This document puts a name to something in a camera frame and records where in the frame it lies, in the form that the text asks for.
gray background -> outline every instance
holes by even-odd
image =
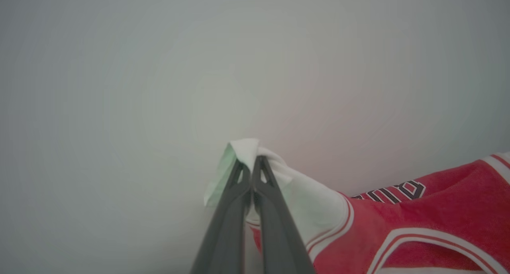
[[[508,2],[0,0],[0,272],[187,272],[232,139],[347,194],[510,151]]]

gray surface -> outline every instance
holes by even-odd
[[[0,272],[186,272],[231,139],[348,194],[510,150],[508,2],[0,0]]]

red and white garment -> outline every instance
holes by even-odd
[[[266,155],[318,274],[507,274],[510,153],[349,198],[288,167],[258,140],[232,141],[204,197],[214,205],[235,159]],[[260,250],[260,221],[247,219]]]

red fabric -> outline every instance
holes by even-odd
[[[510,168],[508,162],[493,157]],[[393,252],[386,249],[383,253],[391,253],[386,261],[377,256],[380,248],[384,250],[382,245],[391,231],[409,227],[440,231],[475,247],[465,247],[441,235],[431,236],[426,231],[399,235],[395,240],[388,240],[389,245],[404,241],[399,239],[429,239],[472,254],[492,273],[501,272],[498,265],[503,272],[510,269],[510,186],[488,163],[475,161],[423,176],[400,187],[391,186],[348,198],[354,210],[352,226],[317,255],[314,260],[317,273],[372,274],[369,268],[377,265],[377,261],[382,267],[481,270],[464,254],[417,241],[404,242]],[[399,202],[394,203],[392,195]],[[260,231],[252,230],[260,251]]]

white cloth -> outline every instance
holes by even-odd
[[[206,206],[218,204],[236,159],[253,173],[257,156],[268,158],[305,245],[328,236],[339,225],[346,223],[349,206],[344,196],[288,167],[280,156],[259,147],[257,139],[242,139],[228,143],[218,165],[217,177],[211,181],[204,195],[204,204]],[[260,218],[253,205],[246,221],[252,227],[260,226]]]

